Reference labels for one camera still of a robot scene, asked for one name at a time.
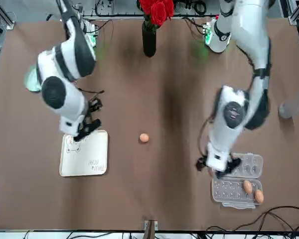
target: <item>egg carton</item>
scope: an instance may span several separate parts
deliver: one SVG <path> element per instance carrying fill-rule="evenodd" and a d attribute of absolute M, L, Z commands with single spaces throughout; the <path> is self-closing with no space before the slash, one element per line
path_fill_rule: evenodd
<path fill-rule="evenodd" d="M 233 153 L 234 158 L 240 158 L 241 164 L 226 177 L 259 178 L 263 173 L 264 159 L 252 153 Z"/>
<path fill-rule="evenodd" d="M 263 191 L 262 183 L 257 180 L 263 171 L 263 158 L 260 155 L 251 153 L 234 153 L 233 157 L 241 158 L 241 165 L 226 177 L 212 180 L 212 197 L 215 202 L 222 203 L 224 207 L 254 209 L 256 205 L 260 204 L 256 201 L 254 192 L 257 189 Z M 245 180 L 248 180 L 253 187 L 251 194 L 247 194 L 244 190 Z"/>

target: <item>black vase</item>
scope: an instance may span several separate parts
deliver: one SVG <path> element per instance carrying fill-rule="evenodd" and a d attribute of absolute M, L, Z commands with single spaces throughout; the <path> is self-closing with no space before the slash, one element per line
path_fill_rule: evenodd
<path fill-rule="evenodd" d="M 156 52 L 156 31 L 147 30 L 145 22 L 142 25 L 143 51 L 145 56 L 152 57 Z"/>

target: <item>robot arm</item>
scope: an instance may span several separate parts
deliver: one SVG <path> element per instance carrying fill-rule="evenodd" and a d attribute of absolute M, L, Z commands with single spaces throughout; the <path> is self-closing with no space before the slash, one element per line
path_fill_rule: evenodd
<path fill-rule="evenodd" d="M 56 3 L 67 40 L 38 55 L 36 81 L 41 86 L 44 102 L 61 115 L 60 130 L 79 141 L 100 126 L 99 119 L 92 120 L 91 112 L 98 110 L 102 103 L 97 98 L 88 102 L 72 82 L 93 72 L 96 56 L 81 29 L 84 25 L 68 0 L 56 0 Z"/>
<path fill-rule="evenodd" d="M 209 132 L 204 166 L 217 176 L 230 173 L 240 159 L 232 159 L 230 150 L 244 128 L 255 129 L 269 114 L 268 80 L 270 76 L 270 39 L 265 26 L 267 0 L 237 0 L 232 15 L 231 37 L 253 67 L 248 90 L 223 86 L 217 93 L 213 125 Z"/>

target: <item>green light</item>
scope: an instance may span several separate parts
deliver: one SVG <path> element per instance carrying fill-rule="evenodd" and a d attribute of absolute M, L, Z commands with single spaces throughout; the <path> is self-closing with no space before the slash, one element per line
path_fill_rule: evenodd
<path fill-rule="evenodd" d="M 205 36 L 205 44 L 206 45 L 210 44 L 210 41 L 211 41 L 212 37 L 213 37 L 213 32 L 212 31 L 210 31 L 209 33 L 206 34 L 206 36 Z"/>

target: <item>white tray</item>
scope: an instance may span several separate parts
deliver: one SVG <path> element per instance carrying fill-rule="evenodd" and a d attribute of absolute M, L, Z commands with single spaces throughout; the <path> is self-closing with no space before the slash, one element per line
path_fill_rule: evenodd
<path fill-rule="evenodd" d="M 62 140 L 60 175 L 102 175 L 107 169 L 108 133 L 96 130 L 80 142 L 65 134 Z"/>

